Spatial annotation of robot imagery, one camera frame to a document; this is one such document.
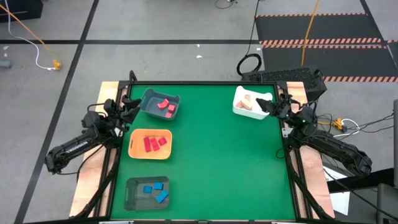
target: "concrete floor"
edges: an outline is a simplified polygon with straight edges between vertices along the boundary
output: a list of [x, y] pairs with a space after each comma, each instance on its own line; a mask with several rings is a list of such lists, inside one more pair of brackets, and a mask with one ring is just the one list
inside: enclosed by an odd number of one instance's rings
[[[311, 13], [316, 0], [266, 0], [259, 14]], [[385, 39], [398, 39], [394, 0], [367, 0]], [[41, 19], [24, 21], [43, 39], [78, 40], [93, 0], [43, 1]], [[256, 1], [238, 1], [229, 9], [214, 0], [99, 0], [89, 40], [239, 39], [248, 40]], [[322, 0], [319, 13], [363, 12], [355, 0]], [[28, 37], [15, 22], [13, 33]], [[0, 40], [11, 39], [0, 24]], [[76, 45], [52, 45], [64, 62], [60, 72], [39, 69], [31, 45], [0, 45], [0, 60], [14, 66], [0, 70], [0, 220], [13, 223], [57, 104]], [[140, 80], [239, 80], [236, 64], [246, 44], [85, 45], [70, 85], [50, 148], [80, 133], [86, 106], [96, 102], [102, 81], [126, 80], [133, 69]], [[42, 47], [39, 63], [51, 66], [52, 56]], [[253, 45], [251, 52], [258, 46]], [[248, 62], [243, 70], [249, 70]], [[327, 83], [318, 114], [367, 123], [392, 112], [398, 98], [396, 83]], [[383, 124], [370, 128], [390, 126]], [[373, 170], [392, 167], [392, 130], [361, 133], [347, 138], [373, 160]], [[65, 172], [77, 170], [73, 160]], [[75, 190], [75, 176], [49, 174], [43, 168], [25, 222], [67, 218]]]

